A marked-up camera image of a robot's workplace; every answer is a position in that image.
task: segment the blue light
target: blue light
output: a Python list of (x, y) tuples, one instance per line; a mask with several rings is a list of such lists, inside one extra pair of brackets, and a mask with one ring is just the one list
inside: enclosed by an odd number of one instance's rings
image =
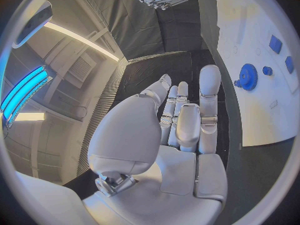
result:
[(35, 88), (33, 88), (25, 97), (24, 99), (18, 104), (16, 109), (13, 111), (12, 115), (10, 116), (9, 120), (7, 121), (7, 125), (9, 128), (12, 127), (14, 121), (16, 120), (19, 112), (24, 108), (26, 103), (29, 99), (33, 97), (44, 85), (46, 85), (49, 81), (51, 81), (52, 77), (47, 77), (43, 81), (41, 81)]
[(6, 106), (9, 104), (10, 100), (16, 95), (16, 93), (33, 77), (35, 77), (37, 74), (39, 74), (41, 71), (44, 70), (44, 67), (41, 66), (28, 74), (25, 78), (23, 78), (6, 96), (3, 103), (1, 104), (2, 111), (6, 108)]
[(4, 116), (6, 119), (10, 117), (12, 112), (15, 110), (15, 108), (18, 106), (20, 101), (41, 81), (43, 81), (45, 78), (47, 78), (48, 74), (46, 71), (42, 71), (37, 76), (32, 78), (29, 82), (27, 82), (17, 93), (16, 95), (11, 99), (9, 104), (4, 110)]

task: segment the ceiling light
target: ceiling light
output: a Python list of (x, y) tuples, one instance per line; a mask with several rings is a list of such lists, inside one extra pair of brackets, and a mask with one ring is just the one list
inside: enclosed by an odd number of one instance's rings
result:
[(86, 38), (76, 34), (75, 32), (72, 32), (64, 27), (61, 27), (61, 26), (58, 26), (54, 23), (51, 23), (51, 22), (47, 22), (44, 27), (47, 27), (47, 28), (50, 28), (50, 29), (53, 29), (53, 30), (56, 30), (60, 33), (63, 33), (63, 34), (66, 34), (90, 47), (92, 47), (93, 49), (96, 49), (97, 51), (99, 51), (100, 53), (103, 53), (105, 54), (106, 56), (110, 57), (111, 59), (115, 60), (115, 61), (119, 61), (119, 59), (113, 55), (112, 53), (110, 53), (109, 51), (106, 51), (105, 49), (103, 49), (102, 47), (96, 45), (95, 43), (91, 42), (90, 40), (87, 40)]
[(43, 112), (26, 112), (19, 113), (15, 121), (42, 121), (45, 120), (45, 113)]

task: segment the air vent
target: air vent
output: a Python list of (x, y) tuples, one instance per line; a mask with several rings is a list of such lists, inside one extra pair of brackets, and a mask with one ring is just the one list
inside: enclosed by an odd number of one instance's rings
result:
[(95, 67), (96, 62), (91, 59), (89, 55), (83, 53), (68, 70), (75, 78), (84, 82), (92, 69)]

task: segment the blue gear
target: blue gear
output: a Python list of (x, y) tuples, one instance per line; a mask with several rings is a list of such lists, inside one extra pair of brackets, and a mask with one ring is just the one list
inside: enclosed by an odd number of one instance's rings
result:
[(242, 88), (247, 91), (253, 90), (258, 84), (258, 72), (252, 64), (246, 63), (239, 73), (239, 80)]

